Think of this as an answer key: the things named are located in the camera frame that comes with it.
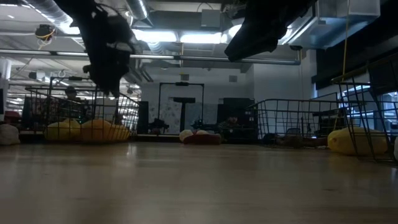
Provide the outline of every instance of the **ceiling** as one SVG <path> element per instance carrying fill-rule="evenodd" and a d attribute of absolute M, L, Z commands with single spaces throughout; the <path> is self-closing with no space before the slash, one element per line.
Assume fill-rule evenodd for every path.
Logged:
<path fill-rule="evenodd" d="M 109 4 L 121 12 L 126 10 L 126 3 L 124 0 L 98 0 L 105 4 Z M 207 4 L 202 4 L 201 0 L 151 0 L 147 1 L 152 11 L 180 11 L 180 12 L 197 12 L 201 9 L 209 9 Z M 232 4 L 234 0 L 207 0 L 214 9 L 222 9 L 228 4 Z M 38 50 L 41 42 L 33 35 L 35 29 L 40 24 L 52 24 L 44 16 L 28 7 L 14 7 L 14 6 L 1 6 L 0 7 L 0 48 L 2 49 L 19 49 L 19 50 Z M 64 51 L 64 52 L 84 52 L 84 48 L 79 44 L 78 39 L 55 37 L 50 44 L 42 46 L 41 50 L 49 51 Z M 183 53 L 184 55 L 197 55 L 197 56 L 213 56 L 213 57 L 226 57 L 224 50 L 226 44 L 175 44 L 175 43 L 162 43 L 163 47 L 174 54 Z M 58 72 L 60 70 L 68 71 L 68 74 L 75 76 L 87 77 L 87 74 L 82 72 L 82 67 L 88 65 L 89 61 L 86 58 L 79 58 L 79 60 L 65 60 L 53 58 L 30 58 L 23 56 L 10 56 L 8 59 L 12 60 L 12 80 L 11 82 L 21 85 L 35 84 L 46 85 L 36 80 L 29 80 L 29 71 L 44 70 L 48 72 Z M 264 53 L 254 56 L 254 58 L 280 58 L 280 59 L 297 59 L 297 54 L 290 50 L 288 46 L 280 46 L 274 53 Z M 182 64 L 177 63 L 178 67 L 181 65 L 184 68 L 205 68 L 207 70 L 216 68 L 228 68 L 240 70 L 246 73 L 250 64 L 243 63 L 229 63 L 229 62 L 201 62 L 201 61 L 186 61 Z M 24 71 L 18 71 L 18 68 L 26 66 Z M 126 82 L 122 81 L 122 90 L 127 90 Z M 12 87 L 13 91 L 22 91 L 23 88 Z"/>

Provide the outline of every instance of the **wire cage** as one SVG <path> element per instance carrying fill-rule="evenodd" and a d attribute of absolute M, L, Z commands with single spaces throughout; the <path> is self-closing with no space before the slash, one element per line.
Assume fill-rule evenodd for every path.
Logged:
<path fill-rule="evenodd" d="M 340 108 L 347 108 L 344 119 L 355 154 L 362 160 L 398 166 L 398 150 L 394 155 L 398 136 L 396 81 L 380 85 L 339 77 L 333 82 L 340 88 Z"/>
<path fill-rule="evenodd" d="M 336 100 L 269 99 L 248 108 L 258 119 L 258 139 L 268 146 L 326 145 L 334 129 L 346 127 Z"/>
<path fill-rule="evenodd" d="M 52 77 L 49 87 L 26 88 L 30 94 L 25 96 L 22 111 L 25 129 L 49 141 L 114 142 L 136 134 L 137 101 L 122 93 L 119 98 L 104 96 L 95 86 L 57 86 L 63 79 Z M 71 89 L 74 96 L 60 94 Z"/>

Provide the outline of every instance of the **wooden floor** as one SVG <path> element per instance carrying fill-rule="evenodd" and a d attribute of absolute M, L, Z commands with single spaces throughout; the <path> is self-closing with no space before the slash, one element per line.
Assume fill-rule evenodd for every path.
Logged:
<path fill-rule="evenodd" d="M 0 147 L 1 223 L 398 223 L 398 171 L 256 146 Z"/>

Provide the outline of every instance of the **yellow cable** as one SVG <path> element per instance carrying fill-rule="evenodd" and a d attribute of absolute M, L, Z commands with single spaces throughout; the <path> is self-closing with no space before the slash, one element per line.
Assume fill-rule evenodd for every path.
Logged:
<path fill-rule="evenodd" d="M 348 7 L 347 7 L 347 18 L 346 18 L 346 38 L 344 41 L 344 57 L 343 57 L 343 78 L 341 81 L 344 81 L 344 76 L 346 75 L 346 60 L 347 60 L 347 43 L 348 43 L 348 26 L 349 26 L 349 8 L 351 6 L 351 1 L 348 0 Z M 340 118 L 340 110 L 338 111 L 338 116 L 335 119 L 335 126 L 333 128 L 336 131 L 337 120 Z"/>

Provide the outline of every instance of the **cable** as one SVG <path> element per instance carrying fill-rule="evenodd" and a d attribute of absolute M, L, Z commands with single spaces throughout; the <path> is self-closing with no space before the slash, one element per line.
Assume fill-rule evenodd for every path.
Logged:
<path fill-rule="evenodd" d="M 20 68 L 20 69 L 18 70 L 17 73 L 13 74 L 13 76 L 11 76 L 10 79 L 14 78 L 14 77 L 17 76 L 18 74 L 20 74 L 23 70 L 25 70 L 25 68 L 29 65 L 29 63 L 33 60 L 33 58 L 34 58 L 34 56 L 31 57 L 31 58 L 26 62 L 26 64 L 25 64 L 24 66 L 22 66 L 22 68 Z"/>
<path fill-rule="evenodd" d="M 197 9 L 197 12 L 199 12 L 199 8 L 200 8 L 200 6 L 203 5 L 203 4 L 208 5 L 212 10 L 214 10 L 213 7 L 212 7 L 210 4 L 208 4 L 207 2 L 202 2 L 202 3 L 199 4 L 198 9 Z"/>
<path fill-rule="evenodd" d="M 348 7 L 347 7 L 347 18 L 346 18 L 346 38 L 344 41 L 344 57 L 343 57 L 343 77 L 341 81 L 343 82 L 345 79 L 346 75 L 346 60 L 347 60 L 347 45 L 348 45 L 348 26 L 349 26 L 349 9 L 351 7 L 351 1 L 348 0 Z M 340 118 L 340 110 L 338 111 L 338 116 L 335 119 L 335 126 L 333 128 L 334 131 L 336 131 L 336 126 L 337 126 L 337 120 Z"/>

